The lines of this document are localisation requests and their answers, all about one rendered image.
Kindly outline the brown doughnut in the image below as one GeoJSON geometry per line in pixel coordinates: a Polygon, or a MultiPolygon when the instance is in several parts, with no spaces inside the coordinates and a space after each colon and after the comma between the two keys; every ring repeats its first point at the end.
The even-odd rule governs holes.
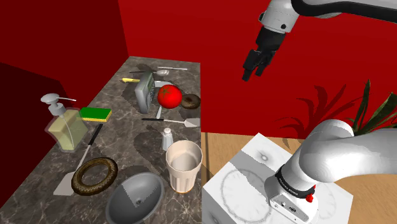
{"type": "Polygon", "coordinates": [[[195,94],[185,94],[182,96],[181,106],[185,109],[197,109],[200,103],[200,97],[195,94]]]}

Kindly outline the green and yellow sponge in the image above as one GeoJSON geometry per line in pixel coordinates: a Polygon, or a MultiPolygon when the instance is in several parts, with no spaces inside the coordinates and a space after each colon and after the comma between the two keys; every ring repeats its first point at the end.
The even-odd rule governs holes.
{"type": "Polygon", "coordinates": [[[91,122],[107,122],[112,114],[112,110],[108,108],[89,108],[80,109],[80,117],[84,121],[91,122]]]}

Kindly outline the large black-handled spatula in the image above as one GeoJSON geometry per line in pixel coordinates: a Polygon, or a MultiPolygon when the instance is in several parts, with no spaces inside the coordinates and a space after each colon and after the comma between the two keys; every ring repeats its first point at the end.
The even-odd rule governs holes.
{"type": "Polygon", "coordinates": [[[87,148],[86,148],[86,150],[85,150],[85,152],[84,152],[84,154],[83,154],[83,156],[82,156],[82,158],[81,158],[81,160],[80,160],[80,162],[79,162],[79,164],[77,166],[77,168],[75,169],[75,171],[69,172],[63,177],[62,181],[59,183],[59,185],[54,190],[54,192],[53,192],[54,195],[70,196],[70,195],[72,195],[74,193],[74,190],[72,189],[72,186],[71,186],[72,185],[73,176],[74,176],[75,172],[82,166],[83,161],[84,161],[84,159],[85,159],[90,147],[93,145],[96,137],[98,136],[100,130],[102,129],[102,126],[103,126],[102,123],[98,124],[98,126],[97,126],[94,134],[92,135],[91,140],[88,143],[88,146],[87,146],[87,148]]]}

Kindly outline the grey bowl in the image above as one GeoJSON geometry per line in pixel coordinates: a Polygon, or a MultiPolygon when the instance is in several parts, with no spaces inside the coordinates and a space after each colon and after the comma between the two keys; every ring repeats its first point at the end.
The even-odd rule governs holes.
{"type": "Polygon", "coordinates": [[[109,224],[144,224],[160,205],[164,184],[152,172],[133,175],[111,194],[106,206],[109,224]]]}

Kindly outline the grey spoon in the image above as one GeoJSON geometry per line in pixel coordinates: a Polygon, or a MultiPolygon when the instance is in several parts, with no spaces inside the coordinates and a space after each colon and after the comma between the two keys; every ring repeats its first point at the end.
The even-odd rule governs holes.
{"type": "MultiPolygon", "coordinates": [[[[155,86],[156,86],[157,88],[161,88],[161,87],[163,87],[164,85],[171,85],[171,82],[168,82],[168,81],[155,81],[155,86]]],[[[159,119],[159,118],[160,118],[161,112],[162,112],[162,106],[159,106],[159,109],[158,109],[157,115],[156,115],[156,119],[159,119]]]]}

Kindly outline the clear soap dispenser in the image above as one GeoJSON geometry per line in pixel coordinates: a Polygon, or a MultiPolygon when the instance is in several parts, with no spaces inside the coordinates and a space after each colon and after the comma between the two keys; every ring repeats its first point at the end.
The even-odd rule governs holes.
{"type": "Polygon", "coordinates": [[[48,104],[48,110],[54,116],[45,131],[51,135],[63,152],[74,152],[88,132],[77,108],[66,108],[59,99],[74,101],[60,97],[59,94],[46,94],[41,102],[48,104]]]}

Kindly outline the white salt shaker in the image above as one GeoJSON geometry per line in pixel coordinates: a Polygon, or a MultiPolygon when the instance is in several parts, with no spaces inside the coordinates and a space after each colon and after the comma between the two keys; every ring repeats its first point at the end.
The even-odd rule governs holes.
{"type": "Polygon", "coordinates": [[[164,128],[162,132],[162,149],[167,151],[168,148],[173,144],[173,136],[170,128],[164,128]]]}

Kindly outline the small black-handled spatula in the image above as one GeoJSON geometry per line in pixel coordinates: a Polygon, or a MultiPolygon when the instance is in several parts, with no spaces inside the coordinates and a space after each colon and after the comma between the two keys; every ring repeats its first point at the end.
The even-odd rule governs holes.
{"type": "Polygon", "coordinates": [[[187,118],[184,121],[178,120],[168,120],[163,118],[142,118],[145,121],[156,121],[156,122],[172,122],[172,123],[182,123],[185,127],[199,127],[200,118],[187,118]]]}

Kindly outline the green potted plant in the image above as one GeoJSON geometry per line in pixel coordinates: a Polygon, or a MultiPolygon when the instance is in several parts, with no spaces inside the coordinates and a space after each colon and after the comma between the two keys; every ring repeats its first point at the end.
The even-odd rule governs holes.
{"type": "Polygon", "coordinates": [[[373,112],[372,116],[366,123],[363,123],[369,102],[370,96],[370,80],[365,84],[363,96],[359,109],[356,113],[355,119],[347,118],[352,122],[352,129],[355,136],[363,135],[374,131],[384,123],[391,120],[391,124],[386,128],[397,128],[397,95],[391,92],[387,99],[373,112]]]}

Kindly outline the white patterned robot stand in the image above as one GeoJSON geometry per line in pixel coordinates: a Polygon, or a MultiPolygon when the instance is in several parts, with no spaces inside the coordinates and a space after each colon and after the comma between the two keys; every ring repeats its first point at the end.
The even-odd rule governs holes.
{"type": "MultiPolygon", "coordinates": [[[[264,182],[291,153],[257,134],[202,189],[202,224],[294,224],[267,204],[264,182]]],[[[353,196],[335,183],[316,186],[317,224],[348,224],[353,196]]]]}

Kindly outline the red tomato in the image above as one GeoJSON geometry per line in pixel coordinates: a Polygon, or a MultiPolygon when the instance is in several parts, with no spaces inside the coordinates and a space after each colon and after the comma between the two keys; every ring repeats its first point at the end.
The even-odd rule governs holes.
{"type": "Polygon", "coordinates": [[[174,85],[164,85],[158,91],[157,100],[161,107],[173,109],[180,105],[182,93],[180,89],[174,85]]]}

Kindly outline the beige ribbed cup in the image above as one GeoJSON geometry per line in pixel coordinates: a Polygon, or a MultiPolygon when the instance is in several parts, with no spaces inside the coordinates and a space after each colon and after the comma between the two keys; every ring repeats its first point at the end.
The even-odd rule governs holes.
{"type": "Polygon", "coordinates": [[[189,140],[177,141],[169,146],[165,159],[172,189],[178,193],[189,192],[202,164],[200,146],[189,140]]]}

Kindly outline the black-handled silver spoon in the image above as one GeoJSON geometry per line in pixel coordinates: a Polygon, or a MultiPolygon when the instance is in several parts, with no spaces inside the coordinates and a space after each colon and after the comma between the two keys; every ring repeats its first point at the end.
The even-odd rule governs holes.
{"type": "MultiPolygon", "coordinates": [[[[145,73],[146,71],[131,71],[130,73],[145,73]]],[[[148,71],[149,73],[157,74],[159,76],[167,76],[169,75],[169,70],[158,70],[158,71],[148,71]]]]}

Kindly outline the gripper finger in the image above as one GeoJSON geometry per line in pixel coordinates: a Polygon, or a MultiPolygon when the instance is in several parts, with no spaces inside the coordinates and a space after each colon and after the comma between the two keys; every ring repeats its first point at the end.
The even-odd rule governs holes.
{"type": "Polygon", "coordinates": [[[264,69],[271,63],[273,56],[273,54],[267,54],[261,58],[260,62],[258,63],[255,75],[261,76],[263,74],[264,69]]]}
{"type": "Polygon", "coordinates": [[[258,66],[259,62],[260,62],[260,56],[261,56],[261,52],[256,51],[256,50],[250,50],[246,60],[243,64],[243,68],[244,68],[244,74],[242,76],[242,79],[244,81],[248,81],[254,71],[254,69],[258,66]]]}

